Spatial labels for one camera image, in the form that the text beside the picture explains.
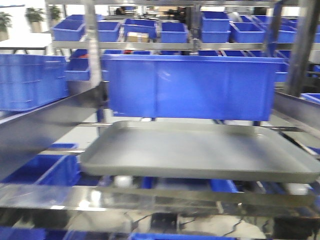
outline person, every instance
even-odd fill
[[[121,6],[115,10],[115,15],[126,15],[125,7]]]

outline metal post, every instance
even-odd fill
[[[319,15],[319,0],[300,1],[297,35],[292,48],[288,77],[284,86],[286,94],[300,97],[307,74],[310,51],[315,39]]]
[[[277,49],[278,33],[281,24],[281,12],[286,0],[280,0],[274,4],[273,18],[268,26],[264,38],[264,49],[266,56],[272,58]]]
[[[94,88],[102,81],[95,0],[83,0],[83,4],[91,72],[90,82],[91,87]]]

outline metal shelving rack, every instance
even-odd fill
[[[179,43],[99,43],[95,8],[97,4],[135,6],[135,5],[179,5],[193,6],[195,10],[200,5],[212,6],[252,6],[275,7],[275,18],[272,22],[270,36],[277,32],[277,17],[280,15],[284,1],[197,1],[197,0],[46,0],[46,4],[83,4],[87,22],[86,42],[53,42],[56,48],[88,48],[90,54],[91,89],[72,95],[66,99],[54,102],[31,112],[11,115],[0,119],[0,177],[6,177],[17,168],[28,162],[39,153],[56,155],[78,155],[81,150],[52,150],[48,147],[69,132],[74,127],[92,126],[107,128],[108,123],[83,123],[83,121],[98,110],[98,122],[103,122],[102,92],[105,89],[101,83],[99,64],[100,48],[120,49],[167,49],[193,50],[194,42]],[[292,62],[297,67],[290,68],[291,77],[287,92],[299,92],[302,82],[295,78],[295,73],[303,74],[302,63],[307,62],[312,48],[315,25],[313,21],[319,18],[320,2],[309,0],[304,15],[304,24],[298,29],[298,40],[293,45]],[[274,41],[268,40],[265,45],[251,43],[208,43],[203,48],[213,49],[275,49]],[[279,48],[289,49],[291,44],[279,44]],[[320,107],[316,103],[281,93],[275,93],[274,113],[283,119],[283,123],[292,127],[272,127],[273,130],[288,132],[304,132],[320,139]],[[177,219],[167,222],[163,217],[162,227],[153,228],[155,232],[173,234],[205,234],[247,238],[299,239],[297,230],[306,231],[305,238],[317,235],[320,225],[320,210],[317,196],[320,195],[320,183],[312,185],[314,193],[308,195],[288,195],[269,193],[226,193],[201,191],[172,191],[157,189],[122,189],[92,186],[44,186],[44,185],[10,185],[0,184],[0,225],[21,228],[49,228],[60,230],[109,232],[116,237],[118,233],[128,234],[134,231],[148,232],[149,228],[143,220],[153,214],[162,214]],[[233,229],[225,233],[217,233],[212,225],[217,216],[229,216],[236,219]],[[237,235],[237,226],[242,223],[259,229],[263,236],[252,232]],[[194,223],[196,230],[188,231],[182,226]],[[284,235],[276,231],[283,228]]]

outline blue plastic crate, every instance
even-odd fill
[[[219,56],[215,50],[198,50],[199,56]]]
[[[231,38],[237,43],[263,43],[265,31],[254,23],[234,22],[231,24]]]
[[[75,149],[77,146],[74,143],[57,143],[51,147]],[[37,155],[1,182],[9,184],[73,186],[79,180],[79,173],[80,168],[76,156]]]
[[[0,111],[28,111],[68,96],[63,56],[0,54]]]
[[[224,50],[224,54],[228,57],[247,57],[247,54],[241,50]]]
[[[248,121],[269,119],[274,94],[270,79],[284,61],[274,57],[104,57],[115,116]]]
[[[162,43],[186,43],[188,29],[183,23],[163,22],[161,25]]]
[[[85,34],[83,21],[63,20],[52,28],[55,41],[79,41]]]
[[[289,69],[289,64],[282,63],[280,65],[280,68],[278,69],[278,71],[276,72],[276,75],[275,75],[275,82],[276,83],[284,83],[287,80],[288,69]]]
[[[157,38],[156,21],[144,19],[126,19],[124,21],[124,36],[127,38],[129,32],[149,34],[150,39]]]
[[[66,65],[65,77],[68,81],[90,80],[88,58],[72,58]]]
[[[320,93],[302,93],[301,96],[308,101],[320,104]]]
[[[214,192],[237,193],[238,189],[232,180],[211,179],[211,190]]]
[[[104,19],[104,17],[101,14],[97,14],[96,15],[96,20],[97,21],[102,21]],[[65,20],[69,20],[69,21],[85,21],[85,16],[83,14],[73,14],[70,16],[67,16],[65,18]]]
[[[297,31],[291,26],[281,25],[278,34],[278,43],[290,44],[295,42]]]
[[[223,11],[203,11],[203,32],[227,32],[230,30],[231,19]]]
[[[151,51],[132,51],[133,55],[150,55]]]
[[[181,51],[161,51],[161,55],[181,55]]]
[[[0,227],[1,240],[44,240],[45,238],[44,229]]]
[[[119,38],[120,22],[98,21],[98,37],[100,42],[116,42]]]
[[[71,54],[69,59],[76,59],[76,58],[79,58],[79,57],[87,55],[87,54],[88,54],[87,49],[77,49]]]
[[[203,43],[226,43],[229,41],[230,31],[202,31]]]
[[[131,233],[129,240],[235,240],[235,238],[165,233]]]

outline stacked blue crates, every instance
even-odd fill
[[[225,43],[229,40],[230,20],[222,11],[202,12],[201,40],[203,43]]]
[[[64,56],[0,54],[0,111],[28,111],[68,96]]]

